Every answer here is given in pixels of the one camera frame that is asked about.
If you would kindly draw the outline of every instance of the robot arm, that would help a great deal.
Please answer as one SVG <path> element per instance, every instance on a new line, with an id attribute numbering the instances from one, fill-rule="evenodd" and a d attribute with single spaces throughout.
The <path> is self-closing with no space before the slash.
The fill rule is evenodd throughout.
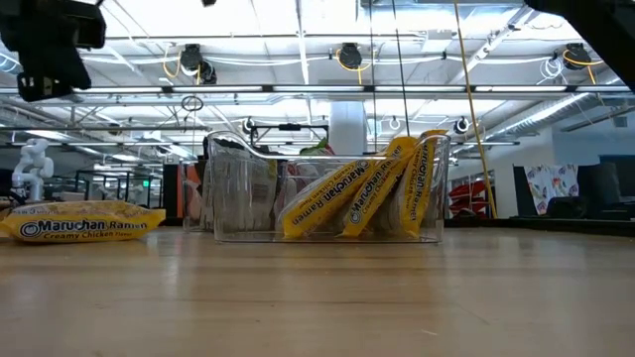
<path id="1" fill-rule="evenodd" d="M 45 156 L 45 150 L 49 146 L 46 139 L 29 139 L 27 145 L 22 147 L 20 162 L 11 175 L 14 188 L 19 194 L 24 196 L 24 184 L 30 185 L 29 199 L 32 201 L 42 200 L 44 181 L 53 176 L 54 163 L 51 158 Z M 33 166 L 29 173 L 24 173 L 28 166 Z"/>

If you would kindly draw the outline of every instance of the maruchan ramen package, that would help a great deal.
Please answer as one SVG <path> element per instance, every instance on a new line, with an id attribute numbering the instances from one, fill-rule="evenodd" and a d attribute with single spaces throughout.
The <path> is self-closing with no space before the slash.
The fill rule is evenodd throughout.
<path id="1" fill-rule="evenodd" d="M 165 218 L 123 201 L 40 203 L 14 209 L 0 229 L 24 242 L 107 242 L 140 238 Z"/>
<path id="2" fill-rule="evenodd" d="M 442 134 L 445 134 L 445 130 L 430 130 L 422 138 L 425 140 Z M 437 139 L 429 139 L 415 148 L 392 201 L 391 225 L 401 228 L 411 237 L 419 236 L 421 223 L 428 211 L 436 146 Z"/>
<path id="3" fill-rule="evenodd" d="M 305 187 L 282 212 L 285 238 L 299 238 L 331 218 L 357 193 L 372 168 L 371 161 L 357 160 Z"/>
<path id="4" fill-rule="evenodd" d="M 343 236 L 356 237 L 366 227 L 381 203 L 399 180 L 413 153 L 415 138 L 404 137 L 393 140 L 386 155 L 393 159 L 378 162 L 361 189 L 353 197 L 344 217 Z"/>

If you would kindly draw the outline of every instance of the red object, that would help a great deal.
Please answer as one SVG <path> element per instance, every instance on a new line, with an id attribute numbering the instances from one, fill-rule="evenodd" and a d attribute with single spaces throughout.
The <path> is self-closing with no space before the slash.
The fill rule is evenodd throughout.
<path id="1" fill-rule="evenodd" d="M 482 197 L 474 197 L 471 200 L 471 206 L 469 203 L 470 203 L 469 197 L 464 197 L 464 198 L 455 200 L 452 203 L 452 205 L 449 207 L 449 210 L 452 213 L 458 213 L 460 210 L 466 208 L 466 209 L 470 209 L 473 212 L 478 212 L 488 205 L 488 202 L 485 200 L 485 198 L 482 198 Z"/>
<path id="2" fill-rule="evenodd" d="M 455 199 L 463 196 L 469 196 L 469 187 L 471 186 L 471 195 L 472 197 L 476 197 L 485 191 L 485 182 L 476 181 L 472 184 L 462 184 L 459 187 L 453 189 L 449 193 L 449 198 Z"/>

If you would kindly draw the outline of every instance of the fluorescent light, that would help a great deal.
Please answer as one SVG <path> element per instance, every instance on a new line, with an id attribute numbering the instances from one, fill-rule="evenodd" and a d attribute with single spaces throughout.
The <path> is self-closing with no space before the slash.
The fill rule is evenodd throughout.
<path id="1" fill-rule="evenodd" d="M 260 85 L 247 85 L 247 86 L 198 85 L 198 86 L 177 86 L 177 87 L 173 87 L 172 91 L 174 93 L 208 93 L 208 92 L 235 93 L 235 92 L 262 91 L 262 87 Z"/>
<path id="2" fill-rule="evenodd" d="M 83 146 L 83 147 L 107 147 L 107 146 L 117 146 L 117 143 L 67 143 L 69 146 Z"/>
<path id="3" fill-rule="evenodd" d="M 139 159 L 137 157 L 133 157 L 132 155 L 125 155 L 125 154 L 115 154 L 112 156 L 113 159 L 117 159 L 117 160 L 121 160 L 121 161 L 127 161 L 127 162 L 137 162 L 137 161 L 142 161 L 142 159 Z"/>
<path id="4" fill-rule="evenodd" d="M 27 146 L 27 143 L 6 143 L 7 146 Z M 61 146 L 63 143 L 49 143 L 49 146 Z"/>
<path id="5" fill-rule="evenodd" d="M 97 87 L 90 89 L 76 89 L 75 92 L 81 94 L 102 94 L 102 93 L 163 93 L 161 87 Z"/>
<path id="6" fill-rule="evenodd" d="M 402 87 L 401 85 L 379 85 L 375 87 L 377 91 L 442 91 L 442 92 L 461 92 L 465 91 L 465 87 L 462 85 L 408 85 Z"/>
<path id="7" fill-rule="evenodd" d="M 89 149 L 89 148 L 77 147 L 77 149 L 82 151 L 82 152 L 84 152 L 84 153 L 91 154 L 91 155 L 103 155 L 102 153 L 99 153 L 98 151 L 92 150 L 92 149 Z"/>
<path id="8" fill-rule="evenodd" d="M 111 168 L 162 168 L 163 164 L 110 164 Z"/>
<path id="9" fill-rule="evenodd" d="M 476 143 L 473 142 L 463 142 L 463 143 L 451 143 L 452 145 L 463 145 L 463 146 L 470 146 L 470 147 L 475 147 Z M 514 145 L 520 145 L 520 142 L 481 142 L 480 143 L 482 146 L 514 146 Z"/>
<path id="10" fill-rule="evenodd" d="M 168 142 L 128 142 L 122 143 L 123 146 L 159 146 L 159 145 L 170 145 L 172 143 Z"/>
<path id="11" fill-rule="evenodd" d="M 479 85 L 476 91 L 494 91 L 494 92 L 546 92 L 546 91 L 565 91 L 565 85 Z"/>
<path id="12" fill-rule="evenodd" d="M 184 148 L 181 148 L 181 147 L 180 147 L 180 146 L 178 146 L 178 145 L 171 145 L 171 146 L 170 146 L 170 148 L 169 148 L 169 150 L 170 150 L 173 154 L 178 155 L 178 156 L 180 156 L 180 157 L 182 157 L 182 158 L 185 158 L 185 159 L 190 159 L 190 158 L 193 156 L 193 155 L 190 153 L 190 151 L 188 151 L 188 150 L 186 150 L 186 149 L 184 149 Z"/>
<path id="13" fill-rule="evenodd" d="M 626 85 L 581 85 L 576 91 L 590 91 L 590 92 L 598 92 L 598 91 L 631 91 L 629 87 Z"/>
<path id="14" fill-rule="evenodd" d="M 49 130 L 27 130 L 26 133 L 51 140 L 68 140 L 70 138 L 70 136 L 66 134 L 52 132 Z"/>
<path id="15" fill-rule="evenodd" d="M 362 85 L 275 85 L 274 91 L 280 92 L 355 92 L 363 91 Z"/>

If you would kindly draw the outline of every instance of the ceiling fixture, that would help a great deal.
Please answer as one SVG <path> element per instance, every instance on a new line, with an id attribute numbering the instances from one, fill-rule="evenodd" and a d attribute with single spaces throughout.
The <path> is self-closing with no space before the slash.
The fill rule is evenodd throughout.
<path id="1" fill-rule="evenodd" d="M 563 53 L 565 67 L 570 70 L 583 70 L 591 63 L 591 56 L 584 49 L 583 44 L 567 44 Z"/>
<path id="2" fill-rule="evenodd" d="M 125 155 L 125 154 L 115 154 L 115 155 L 112 156 L 112 158 L 116 159 L 116 160 L 127 161 L 127 162 L 142 161 L 142 159 L 139 159 L 139 158 L 134 157 L 132 155 Z"/>
<path id="3" fill-rule="evenodd" d="M 216 84 L 216 68 L 204 60 L 200 53 L 200 45 L 189 44 L 181 52 L 181 66 L 184 73 L 196 78 L 196 84 Z"/>
<path id="4" fill-rule="evenodd" d="M 359 69 L 362 62 L 361 53 L 357 49 L 357 44 L 342 44 L 337 54 L 339 63 L 348 69 Z"/>
<path id="5" fill-rule="evenodd" d="M 401 123 L 397 120 L 397 117 L 393 115 L 393 120 L 390 121 L 390 129 L 397 130 L 401 127 Z"/>
<path id="6" fill-rule="evenodd" d="M 454 133 L 462 135 L 467 133 L 469 129 L 469 122 L 465 117 L 460 117 L 460 119 L 454 122 Z"/>

